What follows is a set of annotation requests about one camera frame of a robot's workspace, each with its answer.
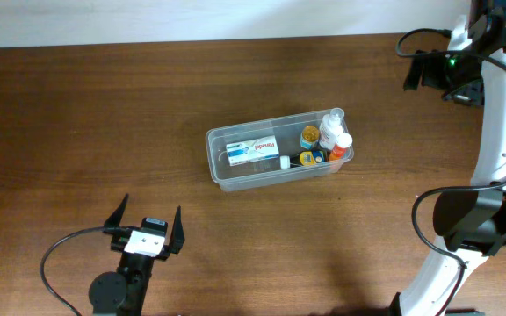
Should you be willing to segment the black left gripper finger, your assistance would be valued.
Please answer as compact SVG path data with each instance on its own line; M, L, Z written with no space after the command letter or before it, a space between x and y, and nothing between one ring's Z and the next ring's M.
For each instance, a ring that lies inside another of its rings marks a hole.
M175 218L171 228L169 248L172 254L178 254L185 242L184 228L182 223L182 208L176 210Z
M113 211L112 214L104 222L104 224L103 224L104 228L115 228L115 227L120 226L125 209L127 207L128 199L129 199L129 195L126 194L123 197L122 201L120 202L119 206L116 208L116 210Z

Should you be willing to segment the orange tube white cap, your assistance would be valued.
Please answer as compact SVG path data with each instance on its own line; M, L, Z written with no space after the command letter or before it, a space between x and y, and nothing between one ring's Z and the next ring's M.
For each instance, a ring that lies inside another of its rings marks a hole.
M347 151L351 148L353 139L349 133L340 133L336 136L336 144L333 146L329 154L330 161L342 159Z

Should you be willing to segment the white calamine lotion bottle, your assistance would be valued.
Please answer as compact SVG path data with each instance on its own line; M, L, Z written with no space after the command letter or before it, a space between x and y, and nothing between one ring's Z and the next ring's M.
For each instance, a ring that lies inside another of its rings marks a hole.
M344 111L341 108L334 108L329 114L323 116L320 123L319 146L331 150L336 144L336 137L343 132Z

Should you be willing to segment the white blue Panadol box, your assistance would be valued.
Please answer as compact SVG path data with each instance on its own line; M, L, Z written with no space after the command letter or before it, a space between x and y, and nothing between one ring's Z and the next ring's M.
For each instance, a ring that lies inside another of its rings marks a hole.
M227 144L226 152L231 167L279 157L278 144L274 135Z

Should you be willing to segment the gold lid balm jar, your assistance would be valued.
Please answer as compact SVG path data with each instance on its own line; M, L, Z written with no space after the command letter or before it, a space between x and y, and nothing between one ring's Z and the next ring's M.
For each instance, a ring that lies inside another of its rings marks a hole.
M316 147L320 137L320 131L315 126L306 126L300 135L300 146L307 150Z

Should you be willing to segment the dark bottle white cap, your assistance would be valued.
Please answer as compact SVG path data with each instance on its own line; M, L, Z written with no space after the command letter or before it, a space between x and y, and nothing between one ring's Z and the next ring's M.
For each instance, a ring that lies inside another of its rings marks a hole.
M280 157L280 168L291 169L297 167L314 166L326 161L326 153L321 150L303 151L297 155L283 155Z

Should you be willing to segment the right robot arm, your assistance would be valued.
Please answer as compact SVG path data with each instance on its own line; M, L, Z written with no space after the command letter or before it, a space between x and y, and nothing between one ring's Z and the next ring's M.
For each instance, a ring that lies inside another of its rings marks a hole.
M474 1L445 50L418 50L404 88L431 87L446 101L480 106L481 146L470 184L430 191L435 237L391 315L444 315L463 283L506 247L506 1Z

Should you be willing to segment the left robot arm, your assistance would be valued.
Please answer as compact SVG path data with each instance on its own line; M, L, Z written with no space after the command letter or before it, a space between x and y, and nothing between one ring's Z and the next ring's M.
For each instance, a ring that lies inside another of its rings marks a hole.
M154 263L179 253L185 242L180 208L172 223L146 217L139 226L122 226L127 201L124 197L103 224L104 233L112 237L110 249L120 253L120 260L117 269L97 276L90 285L94 315L140 315Z

